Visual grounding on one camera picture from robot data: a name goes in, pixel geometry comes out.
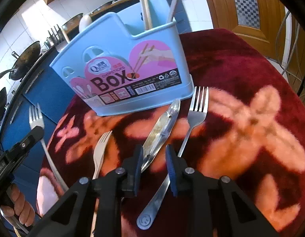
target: cabinet handle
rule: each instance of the cabinet handle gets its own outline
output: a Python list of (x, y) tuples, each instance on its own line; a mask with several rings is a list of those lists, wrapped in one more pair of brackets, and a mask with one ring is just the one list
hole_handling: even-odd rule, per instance
[(18, 103), (18, 105), (17, 105), (17, 107), (16, 107), (16, 109), (15, 109), (15, 111), (14, 111), (12, 117), (11, 117), (10, 125), (13, 123), (13, 120), (14, 120), (14, 117), (15, 117), (15, 115), (16, 115), (16, 112), (17, 112), (17, 110), (19, 109), (19, 107), (21, 106), (22, 102), (23, 102), (23, 101), (21, 100), (21, 101)]
[(32, 80), (32, 82), (29, 84), (29, 86), (27, 87), (25, 94), (28, 93), (28, 91), (31, 89), (33, 83), (36, 81), (36, 79), (39, 77), (39, 75), (44, 71), (44, 69), (41, 69), (38, 74), (34, 77), (34, 79)]

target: table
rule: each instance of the table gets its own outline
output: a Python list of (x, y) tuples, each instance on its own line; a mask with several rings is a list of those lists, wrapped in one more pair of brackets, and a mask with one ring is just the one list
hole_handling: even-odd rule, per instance
[[(190, 136), (183, 157), (206, 176), (228, 175), (255, 202), (281, 236), (293, 236), (305, 220), (305, 108), (278, 71), (235, 34), (215, 29), (180, 35), (196, 86), (210, 87), (209, 113)], [(190, 99), (182, 101), (166, 144), (180, 149), (188, 130)], [(168, 106), (98, 117), (74, 97), (48, 144), (68, 186), (92, 177), (93, 149), (113, 130), (100, 175), (118, 167), (143, 144)], [(142, 174), (138, 197), (122, 205), (124, 236), (187, 236), (190, 201), (168, 190), (153, 226), (136, 218), (166, 176), (165, 146)], [(41, 214), (62, 195), (44, 159), (37, 204)]]

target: wooden door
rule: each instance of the wooden door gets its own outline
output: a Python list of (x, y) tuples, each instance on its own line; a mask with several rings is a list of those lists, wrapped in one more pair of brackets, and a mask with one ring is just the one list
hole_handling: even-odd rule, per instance
[[(263, 56), (276, 60), (275, 41), (285, 16), (279, 0), (207, 0), (214, 28), (226, 28), (244, 39)], [(285, 26), (279, 38), (282, 61)]]

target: knife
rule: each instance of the knife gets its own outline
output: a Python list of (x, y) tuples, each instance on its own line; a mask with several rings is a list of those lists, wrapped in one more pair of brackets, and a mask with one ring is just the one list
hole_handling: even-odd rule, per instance
[(144, 145), (144, 158), (141, 172), (144, 172), (156, 157), (158, 151), (168, 139), (180, 111), (180, 100), (175, 99), (153, 127)]

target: barcode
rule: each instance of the barcode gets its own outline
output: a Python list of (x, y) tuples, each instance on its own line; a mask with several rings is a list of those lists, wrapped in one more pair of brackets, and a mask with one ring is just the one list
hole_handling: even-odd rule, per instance
[(146, 92), (150, 92), (150, 91), (154, 91), (156, 90), (155, 85), (154, 84), (150, 84), (144, 87), (140, 87), (140, 88), (136, 88), (135, 91), (137, 94), (143, 94)]

